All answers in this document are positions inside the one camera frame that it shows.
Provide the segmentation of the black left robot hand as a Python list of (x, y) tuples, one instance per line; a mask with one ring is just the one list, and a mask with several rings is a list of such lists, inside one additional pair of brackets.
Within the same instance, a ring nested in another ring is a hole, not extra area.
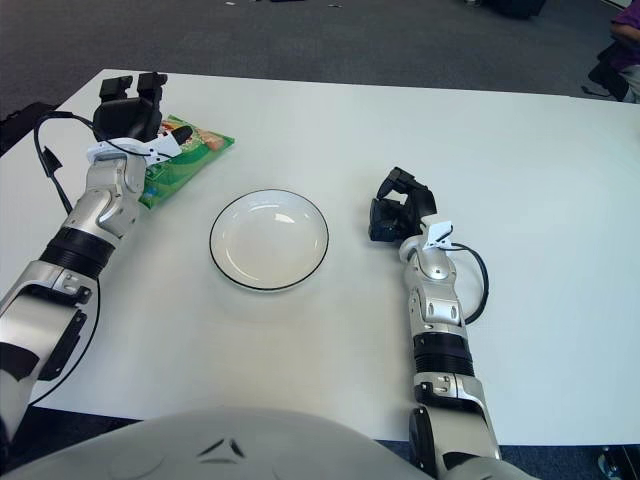
[(162, 123), (160, 102), (167, 81), (167, 74), (141, 73), (137, 81), (138, 95), (129, 97), (131, 75), (103, 80), (99, 92), (101, 103), (93, 115), (96, 137), (132, 138), (143, 144), (157, 140)]

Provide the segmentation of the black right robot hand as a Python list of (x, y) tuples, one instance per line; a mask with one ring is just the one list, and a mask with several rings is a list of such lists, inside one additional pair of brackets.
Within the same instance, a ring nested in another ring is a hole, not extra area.
[(421, 234), (422, 218), (437, 213), (431, 190), (405, 170), (395, 167), (372, 199), (369, 238), (394, 243)]

